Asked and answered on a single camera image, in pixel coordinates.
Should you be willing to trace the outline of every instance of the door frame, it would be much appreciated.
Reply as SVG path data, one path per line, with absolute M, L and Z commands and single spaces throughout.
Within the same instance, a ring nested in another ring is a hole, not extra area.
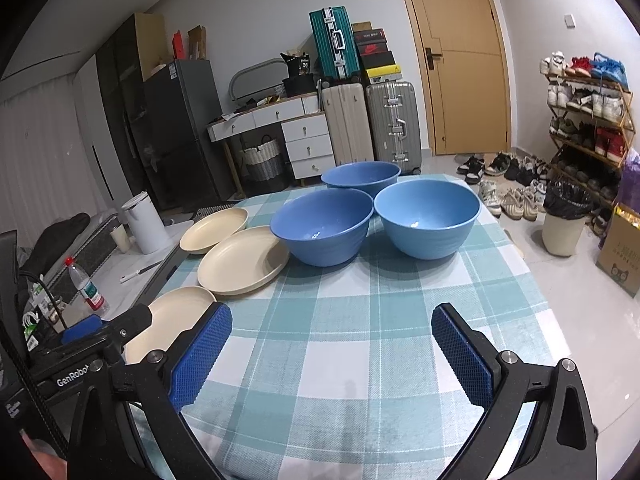
M 424 59 L 424 45 L 422 44 L 422 38 L 420 36 L 420 27 L 418 26 L 418 18 L 415 13 L 414 3 L 412 0 L 404 0 L 406 11 L 409 14 L 409 21 L 411 22 L 411 29 L 414 34 L 415 51 L 418 56 L 418 66 L 420 67 L 420 79 L 422 80 L 422 93 L 424 95 L 424 106 L 427 110 L 427 128 L 429 137 L 429 148 L 433 155 L 444 155 L 444 153 L 436 152 L 435 141 L 435 124 L 433 119 L 433 107 L 431 103 L 431 88 L 429 85 L 429 72 L 427 69 L 427 62 Z M 500 27 L 500 19 L 498 18 L 498 12 L 495 8 L 494 0 L 489 0 L 491 10 L 494 13 L 495 27 L 498 33 L 498 42 L 500 44 L 500 55 L 502 57 L 502 71 L 504 73 L 504 89 L 505 99 L 507 107 L 507 149 L 512 148 L 511 145 L 511 89 L 509 85 L 509 70 L 507 67 L 507 55 L 504 48 L 504 37 L 502 36 L 502 29 Z

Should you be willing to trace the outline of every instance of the refrigerator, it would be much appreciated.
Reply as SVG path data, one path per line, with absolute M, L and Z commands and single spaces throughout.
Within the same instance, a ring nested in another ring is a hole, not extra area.
M 207 125 L 222 115 L 211 65 L 206 59 L 177 59 L 145 81 L 151 128 L 136 139 L 152 171 L 185 210 L 215 206 L 235 192 L 220 142 Z

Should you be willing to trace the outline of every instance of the green suitcase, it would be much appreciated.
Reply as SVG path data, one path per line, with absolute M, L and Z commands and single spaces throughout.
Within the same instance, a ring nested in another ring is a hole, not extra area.
M 327 7 L 310 12 L 309 18 L 324 76 L 359 82 L 360 63 L 347 10 Z

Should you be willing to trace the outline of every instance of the textured blue pad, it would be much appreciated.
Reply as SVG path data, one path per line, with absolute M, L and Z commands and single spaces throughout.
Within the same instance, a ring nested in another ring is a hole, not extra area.
M 440 306 L 436 307 L 431 316 L 431 330 L 469 402 L 487 409 L 494 400 L 491 372 Z
M 76 339 L 80 339 L 86 335 L 92 334 L 102 328 L 102 320 L 97 314 L 91 314 L 82 321 L 78 321 L 75 325 L 70 326 L 62 333 L 60 342 L 63 345 L 71 343 Z
M 176 412 L 193 404 L 231 334 L 231 309 L 221 304 L 175 366 L 169 400 Z

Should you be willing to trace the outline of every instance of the ceiling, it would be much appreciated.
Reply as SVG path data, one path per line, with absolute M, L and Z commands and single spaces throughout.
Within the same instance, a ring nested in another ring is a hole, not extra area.
M 0 102 L 35 84 L 76 72 L 129 15 L 158 1 L 47 1 L 2 74 Z M 0 21 L 2 29 L 9 25 Z

